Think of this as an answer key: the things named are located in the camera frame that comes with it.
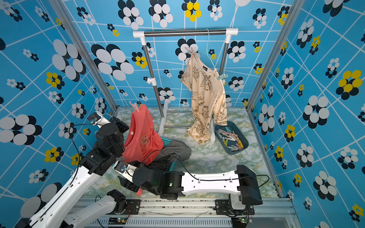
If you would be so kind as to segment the mint green clothespin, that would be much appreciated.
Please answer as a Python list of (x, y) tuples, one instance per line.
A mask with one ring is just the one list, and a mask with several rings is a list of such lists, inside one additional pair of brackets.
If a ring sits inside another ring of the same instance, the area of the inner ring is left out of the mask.
[(225, 80), (228, 76), (228, 74), (221, 74), (217, 77), (217, 80)]

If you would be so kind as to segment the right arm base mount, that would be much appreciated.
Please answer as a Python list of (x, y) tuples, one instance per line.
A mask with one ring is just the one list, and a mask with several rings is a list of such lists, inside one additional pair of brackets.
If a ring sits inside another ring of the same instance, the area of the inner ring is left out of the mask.
[(255, 210), (252, 205), (231, 204), (230, 199), (216, 199), (213, 207), (217, 215), (243, 216), (254, 215)]

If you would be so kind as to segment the beige compass print t-shirt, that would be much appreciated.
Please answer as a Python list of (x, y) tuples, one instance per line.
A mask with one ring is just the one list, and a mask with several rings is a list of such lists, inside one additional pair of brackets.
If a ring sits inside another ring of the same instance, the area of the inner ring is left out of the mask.
[(224, 85), (216, 69), (208, 68), (196, 55), (191, 56), (181, 82), (192, 92), (193, 125), (187, 130), (199, 145), (211, 139), (211, 122), (227, 125), (227, 103)]

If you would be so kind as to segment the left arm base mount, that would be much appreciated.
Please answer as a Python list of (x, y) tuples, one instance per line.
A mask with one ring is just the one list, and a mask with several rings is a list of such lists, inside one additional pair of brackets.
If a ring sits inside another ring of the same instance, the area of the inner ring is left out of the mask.
[(127, 199), (122, 212), (111, 212), (108, 215), (138, 215), (141, 206), (140, 199)]

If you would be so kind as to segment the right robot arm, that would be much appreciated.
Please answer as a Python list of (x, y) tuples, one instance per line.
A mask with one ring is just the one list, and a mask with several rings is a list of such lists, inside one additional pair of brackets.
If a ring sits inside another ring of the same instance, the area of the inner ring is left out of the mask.
[(234, 210), (263, 204), (257, 175), (245, 165), (225, 173), (194, 174), (189, 172), (159, 172), (146, 166), (135, 167), (118, 161), (113, 170), (121, 185), (138, 192), (145, 190), (166, 200), (177, 200), (198, 193), (229, 194)]

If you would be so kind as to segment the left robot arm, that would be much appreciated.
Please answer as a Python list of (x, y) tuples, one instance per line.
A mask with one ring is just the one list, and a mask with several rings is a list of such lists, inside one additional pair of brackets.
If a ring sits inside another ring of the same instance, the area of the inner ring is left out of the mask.
[(88, 120), (99, 127), (94, 148), (84, 156), (62, 188), (58, 185), (52, 188), (54, 196), (50, 196), (50, 191), (43, 191), (40, 198), (34, 197), (26, 202), (24, 209), (31, 213), (18, 221), (17, 228), (84, 228), (101, 216), (125, 211), (125, 195), (112, 190), (94, 204), (70, 213), (86, 190), (122, 157), (123, 134), (129, 129), (118, 118), (107, 120), (98, 112)]

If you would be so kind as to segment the red garment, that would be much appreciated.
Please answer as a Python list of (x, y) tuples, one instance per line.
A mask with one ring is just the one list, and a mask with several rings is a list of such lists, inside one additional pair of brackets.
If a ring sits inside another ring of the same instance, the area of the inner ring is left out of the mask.
[(126, 163), (152, 163), (163, 148), (163, 141), (155, 131), (153, 117), (147, 106), (142, 104), (131, 116), (130, 129), (123, 158)]

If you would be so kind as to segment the dark grey garment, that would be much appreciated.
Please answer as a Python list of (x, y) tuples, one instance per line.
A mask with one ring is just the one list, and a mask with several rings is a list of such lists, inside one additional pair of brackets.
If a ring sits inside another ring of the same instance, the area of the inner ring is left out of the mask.
[(170, 144), (163, 146), (161, 150), (151, 152), (143, 161), (147, 167), (164, 172), (170, 169), (175, 161), (186, 161), (192, 155), (192, 149), (180, 140), (171, 140)]

